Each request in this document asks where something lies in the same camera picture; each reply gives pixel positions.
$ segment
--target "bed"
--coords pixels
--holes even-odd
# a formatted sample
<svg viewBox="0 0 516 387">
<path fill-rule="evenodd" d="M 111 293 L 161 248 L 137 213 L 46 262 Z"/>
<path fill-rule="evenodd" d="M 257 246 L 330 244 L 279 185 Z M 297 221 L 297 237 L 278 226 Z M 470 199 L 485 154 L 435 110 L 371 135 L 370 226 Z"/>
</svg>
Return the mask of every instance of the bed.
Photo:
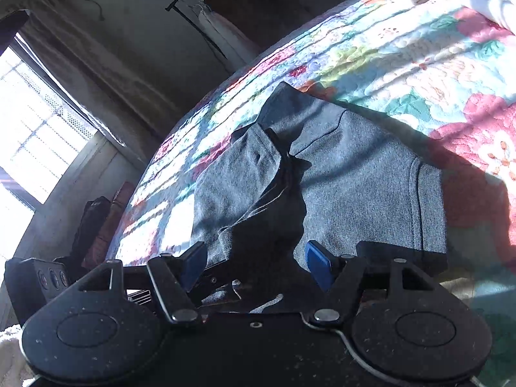
<svg viewBox="0 0 516 387">
<path fill-rule="evenodd" d="M 452 0 L 413 8 L 342 3 L 234 74 L 172 131 L 108 257 L 139 265 L 186 250 L 196 178 L 285 81 L 366 108 L 359 113 L 444 170 L 450 271 L 443 284 L 491 326 L 494 347 L 481 381 L 516 383 L 515 66 L 516 36 Z"/>
</svg>

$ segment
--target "pink flower pattern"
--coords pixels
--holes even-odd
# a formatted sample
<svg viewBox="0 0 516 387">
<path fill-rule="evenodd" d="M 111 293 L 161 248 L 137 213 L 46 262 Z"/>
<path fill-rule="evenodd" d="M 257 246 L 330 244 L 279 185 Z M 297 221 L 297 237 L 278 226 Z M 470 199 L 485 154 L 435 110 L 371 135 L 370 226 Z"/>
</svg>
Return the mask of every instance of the pink flower pattern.
<svg viewBox="0 0 516 387">
<path fill-rule="evenodd" d="M 471 228 L 488 222 L 500 260 L 516 258 L 516 103 L 473 94 L 464 107 L 466 123 L 430 134 L 430 152 L 443 177 L 448 225 Z"/>
<path fill-rule="evenodd" d="M 196 181 L 198 176 L 205 170 L 207 167 L 213 163 L 218 156 L 220 156 L 225 149 L 228 147 L 228 145 L 231 142 L 231 135 L 226 135 L 224 139 L 217 142 L 212 148 L 210 148 L 210 153 L 203 157 L 195 166 L 193 169 L 193 180 Z"/>
<path fill-rule="evenodd" d="M 470 8 L 463 7 L 453 16 L 461 20 L 457 24 L 457 30 L 473 42 L 483 43 L 491 40 L 501 41 L 505 44 L 514 42 L 514 35 L 509 30 L 491 22 Z"/>
</svg>

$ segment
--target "t-shirt seam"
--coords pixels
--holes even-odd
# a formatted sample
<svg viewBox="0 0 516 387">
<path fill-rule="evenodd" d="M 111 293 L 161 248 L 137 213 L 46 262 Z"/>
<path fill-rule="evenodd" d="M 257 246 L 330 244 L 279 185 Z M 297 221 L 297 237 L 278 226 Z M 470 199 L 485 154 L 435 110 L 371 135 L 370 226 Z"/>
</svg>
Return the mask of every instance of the t-shirt seam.
<svg viewBox="0 0 516 387">
<path fill-rule="evenodd" d="M 301 154 L 301 153 L 302 153 L 303 151 L 305 151 L 307 148 L 310 148 L 310 146 L 311 146 L 314 142 L 316 142 L 316 141 L 318 141 L 318 140 L 320 140 L 320 139 L 322 139 L 322 138 L 324 138 L 324 137 L 327 137 L 328 135 L 330 135 L 330 134 L 334 133 L 335 131 L 337 131 L 337 130 L 339 129 L 340 125 L 341 125 L 342 116 L 344 116 L 344 113 L 348 112 L 348 109 L 345 109 L 345 108 L 342 108 L 342 109 L 343 109 L 343 111 L 342 111 L 342 113 L 340 114 L 340 116 L 339 116 L 339 120 L 337 121 L 337 124 L 335 125 L 334 129 L 331 129 L 331 130 L 329 130 L 328 132 L 326 132 L 326 133 L 324 133 L 324 134 L 319 135 L 315 140 L 311 141 L 311 142 L 310 142 L 310 144 L 308 144 L 308 145 L 307 145 L 305 148 L 303 148 L 301 151 L 297 151 L 297 152 L 295 152 L 295 153 L 292 153 L 292 155 L 293 155 L 293 156 L 297 156 L 297 155 Z"/>
<path fill-rule="evenodd" d="M 412 245 L 414 248 L 419 248 L 421 246 L 421 252 L 423 252 L 424 250 L 424 243 L 423 243 L 423 236 L 422 236 L 422 213 L 421 213 L 421 202 L 420 202 L 420 197 L 419 197 L 419 174 L 420 174 L 420 170 L 421 170 L 421 166 L 422 166 L 422 161 L 419 157 L 415 156 L 413 159 L 412 159 L 412 162 L 410 164 L 410 169 L 409 169 L 409 200 L 410 200 L 410 203 L 411 203 L 411 208 L 410 208 L 410 214 L 411 214 L 411 223 L 412 223 Z M 415 200 L 412 200 L 412 196 L 411 196 L 411 184 L 412 182 L 410 181 L 411 177 L 412 177 L 412 170 L 413 168 L 416 167 L 417 170 L 414 171 L 414 195 L 415 195 Z M 415 216 L 414 216 L 414 212 L 419 212 L 419 219 L 417 220 L 416 222 L 416 219 L 415 219 Z M 417 231 L 419 233 L 419 237 L 420 237 L 420 243 L 418 243 L 418 245 L 416 245 L 416 228 L 417 228 Z"/>
</svg>

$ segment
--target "clothing rack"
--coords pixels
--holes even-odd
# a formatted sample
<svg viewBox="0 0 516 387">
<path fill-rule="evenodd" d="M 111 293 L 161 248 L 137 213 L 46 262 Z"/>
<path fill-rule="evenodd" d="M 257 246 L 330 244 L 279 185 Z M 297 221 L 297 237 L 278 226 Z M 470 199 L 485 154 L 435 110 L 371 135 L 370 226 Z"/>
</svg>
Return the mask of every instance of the clothing rack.
<svg viewBox="0 0 516 387">
<path fill-rule="evenodd" d="M 174 10 L 176 13 L 178 13 L 182 18 L 184 18 L 188 23 L 190 23 L 202 35 L 202 37 L 204 39 L 206 39 L 212 46 L 214 46 L 215 49 L 217 51 L 219 51 L 224 58 L 226 58 L 226 56 L 224 55 L 222 50 L 218 47 L 218 45 L 215 42 L 213 42 L 213 40 L 199 26 L 197 26 L 194 22 L 192 22 L 186 14 L 184 14 L 181 10 L 179 10 L 179 8 L 176 7 L 176 4 L 178 2 L 179 2 L 179 0 L 172 1 L 169 4 L 169 6 L 165 8 L 165 10 L 167 12 L 169 12 L 170 10 Z"/>
</svg>

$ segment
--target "metal screw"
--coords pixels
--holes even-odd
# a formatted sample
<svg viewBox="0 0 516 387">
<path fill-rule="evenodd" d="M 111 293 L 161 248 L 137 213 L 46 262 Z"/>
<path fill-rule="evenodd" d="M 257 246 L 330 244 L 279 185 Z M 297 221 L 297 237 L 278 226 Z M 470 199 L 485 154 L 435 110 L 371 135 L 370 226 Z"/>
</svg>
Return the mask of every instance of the metal screw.
<svg viewBox="0 0 516 387">
<path fill-rule="evenodd" d="M 195 310 L 181 309 L 172 313 L 172 320 L 177 323 L 190 323 L 197 320 L 198 314 Z"/>
<path fill-rule="evenodd" d="M 320 309 L 314 313 L 314 317 L 318 322 L 336 322 L 340 316 L 339 312 L 333 309 Z"/>
</svg>

